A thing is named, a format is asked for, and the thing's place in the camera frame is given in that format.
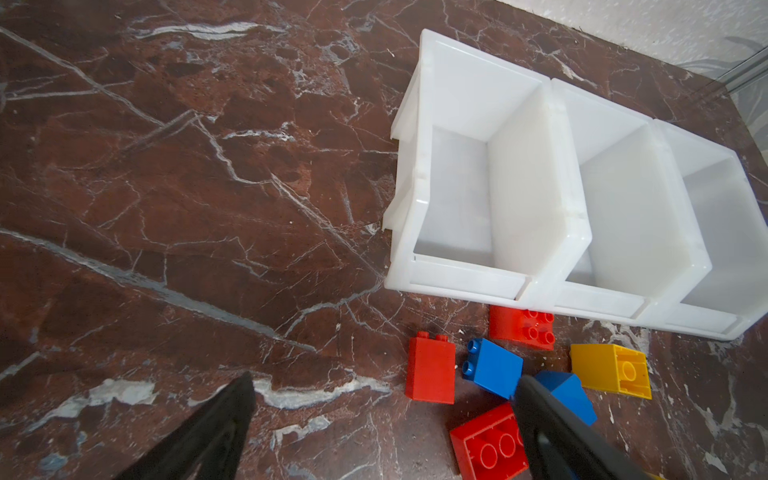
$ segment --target marble floor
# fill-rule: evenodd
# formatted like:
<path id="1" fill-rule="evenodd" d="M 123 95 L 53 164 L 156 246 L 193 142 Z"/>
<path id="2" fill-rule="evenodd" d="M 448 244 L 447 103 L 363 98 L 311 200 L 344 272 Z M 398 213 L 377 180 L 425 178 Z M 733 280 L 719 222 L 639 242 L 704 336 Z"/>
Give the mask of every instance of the marble floor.
<path id="1" fill-rule="evenodd" d="M 488 307 L 385 290 L 389 125 L 430 28 L 768 167 L 708 80 L 494 0 L 0 2 L 0 478 L 110 478 L 251 372 L 239 478 L 457 478 L 448 429 L 500 399 L 404 396 L 425 329 Z M 766 478 L 768 324 L 731 343 L 558 317 L 649 355 L 594 429 L 669 479 Z M 457 361 L 462 360 L 459 353 Z M 519 478 L 530 478 L 527 472 Z"/>

